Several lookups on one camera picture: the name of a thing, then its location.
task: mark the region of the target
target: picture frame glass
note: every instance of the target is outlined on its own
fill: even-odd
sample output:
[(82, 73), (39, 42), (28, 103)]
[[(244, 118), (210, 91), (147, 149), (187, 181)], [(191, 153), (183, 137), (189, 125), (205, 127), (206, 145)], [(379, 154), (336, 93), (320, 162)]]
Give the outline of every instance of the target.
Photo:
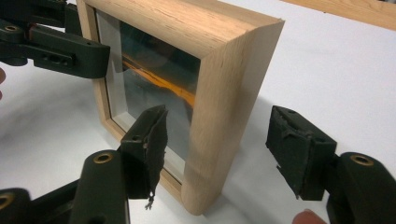
[(182, 182), (200, 60), (100, 10), (101, 42), (111, 47), (106, 88), (112, 119), (126, 132), (146, 109), (168, 109), (164, 168)]

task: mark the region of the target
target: orange stripe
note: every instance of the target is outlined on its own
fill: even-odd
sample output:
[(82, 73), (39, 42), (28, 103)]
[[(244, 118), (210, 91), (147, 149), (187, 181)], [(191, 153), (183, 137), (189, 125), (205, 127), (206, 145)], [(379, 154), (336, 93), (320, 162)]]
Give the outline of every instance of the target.
[[(122, 56), (127, 58), (128, 60), (132, 60), (128, 55), (122, 54)], [(144, 77), (152, 84), (172, 91), (177, 96), (183, 98), (190, 106), (194, 107), (194, 102), (195, 102), (194, 94), (184, 90), (183, 88), (173, 84), (172, 82), (169, 82), (161, 77), (154, 75), (150, 71), (147, 71), (143, 68), (136, 68), (135, 66), (125, 61), (122, 61), (122, 63), (128, 66), (129, 68), (133, 69), (138, 75)]]

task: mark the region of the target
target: light wood frame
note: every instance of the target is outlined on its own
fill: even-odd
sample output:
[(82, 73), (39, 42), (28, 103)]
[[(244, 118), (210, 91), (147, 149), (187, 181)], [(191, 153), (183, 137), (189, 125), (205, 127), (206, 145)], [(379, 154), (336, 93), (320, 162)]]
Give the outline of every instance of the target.
[(396, 4), (379, 0), (282, 0), (396, 31)]
[[(194, 215), (221, 194), (284, 22), (213, 0), (77, 0), (83, 35), (99, 41), (95, 9), (201, 60), (182, 185), (163, 170), (161, 184)], [(106, 80), (93, 81), (100, 119), (111, 118)]]

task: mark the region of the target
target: black clamp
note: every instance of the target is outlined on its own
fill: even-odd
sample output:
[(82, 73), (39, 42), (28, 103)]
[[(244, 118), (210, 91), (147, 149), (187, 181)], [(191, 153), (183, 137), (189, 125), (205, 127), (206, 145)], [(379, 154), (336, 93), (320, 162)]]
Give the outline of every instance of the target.
[(81, 177), (33, 201), (26, 189), (0, 190), (0, 223), (129, 223), (128, 199), (151, 208), (167, 144), (164, 105), (144, 111), (118, 150), (93, 153)]
[[(65, 27), (62, 33), (37, 23)], [(85, 78), (105, 77), (110, 47), (81, 36), (76, 6), (63, 0), (0, 1), (0, 62)]]
[(330, 193), (331, 223), (394, 223), (396, 181), (374, 158), (335, 155), (336, 142), (297, 112), (273, 106), (267, 147), (296, 197), (321, 201)]

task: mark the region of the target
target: finger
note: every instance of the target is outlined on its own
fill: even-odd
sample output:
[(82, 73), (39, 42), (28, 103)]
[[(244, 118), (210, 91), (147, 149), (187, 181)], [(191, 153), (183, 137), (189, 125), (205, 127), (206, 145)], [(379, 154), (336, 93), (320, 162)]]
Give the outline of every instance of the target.
[(0, 84), (6, 79), (6, 73), (0, 68)]
[(317, 214), (311, 210), (305, 210), (302, 213), (297, 214), (292, 224), (326, 224)]

